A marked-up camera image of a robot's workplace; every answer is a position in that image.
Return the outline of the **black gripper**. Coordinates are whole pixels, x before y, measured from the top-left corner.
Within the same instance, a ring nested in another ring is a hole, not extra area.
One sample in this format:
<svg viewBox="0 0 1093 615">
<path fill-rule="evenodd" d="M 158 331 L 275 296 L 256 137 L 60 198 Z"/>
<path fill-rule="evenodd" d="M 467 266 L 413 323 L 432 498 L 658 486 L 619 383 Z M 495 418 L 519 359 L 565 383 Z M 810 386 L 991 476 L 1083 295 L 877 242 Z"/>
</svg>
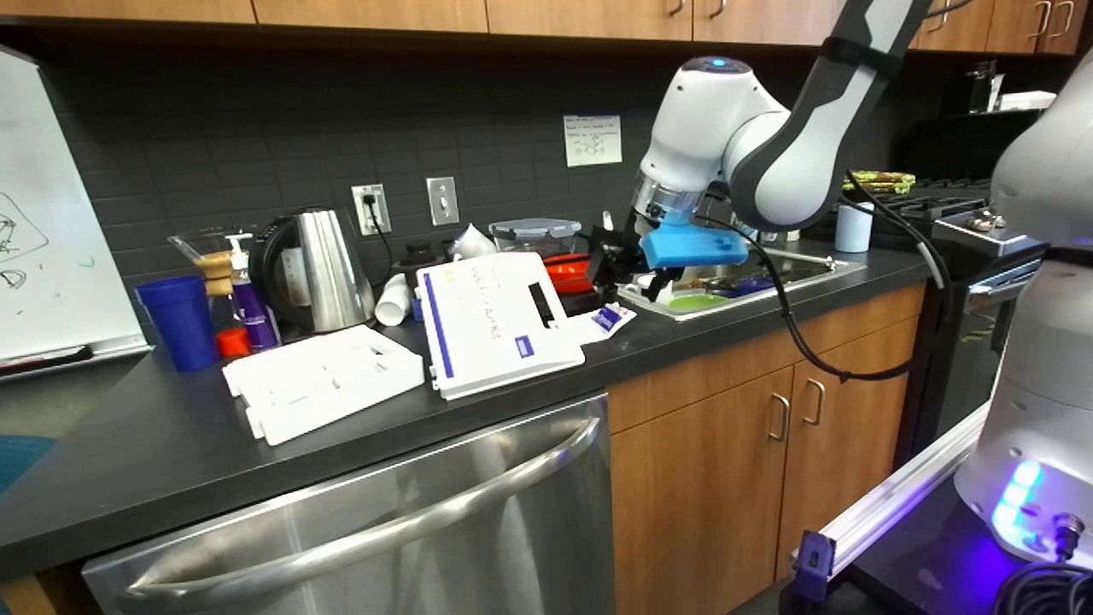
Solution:
<svg viewBox="0 0 1093 615">
<path fill-rule="evenodd" d="M 682 266 L 669 274 L 639 274 L 634 287 L 652 305 L 674 305 L 682 296 L 723 296 L 731 280 L 717 266 Z"/>
</svg>

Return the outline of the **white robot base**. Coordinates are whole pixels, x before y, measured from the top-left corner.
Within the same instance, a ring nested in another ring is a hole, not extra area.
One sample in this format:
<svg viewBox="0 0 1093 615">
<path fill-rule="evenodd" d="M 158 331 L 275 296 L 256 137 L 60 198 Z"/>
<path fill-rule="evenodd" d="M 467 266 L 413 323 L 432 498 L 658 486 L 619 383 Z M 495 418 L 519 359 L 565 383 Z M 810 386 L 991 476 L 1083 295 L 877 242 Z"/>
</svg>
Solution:
<svg viewBox="0 0 1093 615">
<path fill-rule="evenodd" d="M 991 200 L 1046 257 L 954 486 L 1005 550 L 1093 567 L 1093 50 L 996 158 Z"/>
</svg>

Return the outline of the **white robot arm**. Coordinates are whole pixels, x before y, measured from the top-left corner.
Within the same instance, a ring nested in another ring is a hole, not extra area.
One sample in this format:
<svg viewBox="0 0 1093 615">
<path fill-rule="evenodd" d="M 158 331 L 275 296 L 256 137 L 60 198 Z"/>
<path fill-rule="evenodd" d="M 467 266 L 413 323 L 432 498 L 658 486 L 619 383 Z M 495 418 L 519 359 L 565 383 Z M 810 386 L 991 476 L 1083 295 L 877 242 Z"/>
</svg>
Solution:
<svg viewBox="0 0 1093 615">
<path fill-rule="evenodd" d="M 639 249 L 657 296 L 690 266 L 738 266 L 738 231 L 700 224 L 697 200 L 728 184 L 731 210 L 758 231 L 816 221 L 848 175 L 863 125 L 933 0 L 848 0 L 799 96 L 783 106 L 748 60 L 700 55 L 674 72 L 639 159 L 634 210 L 658 210 Z"/>
</svg>

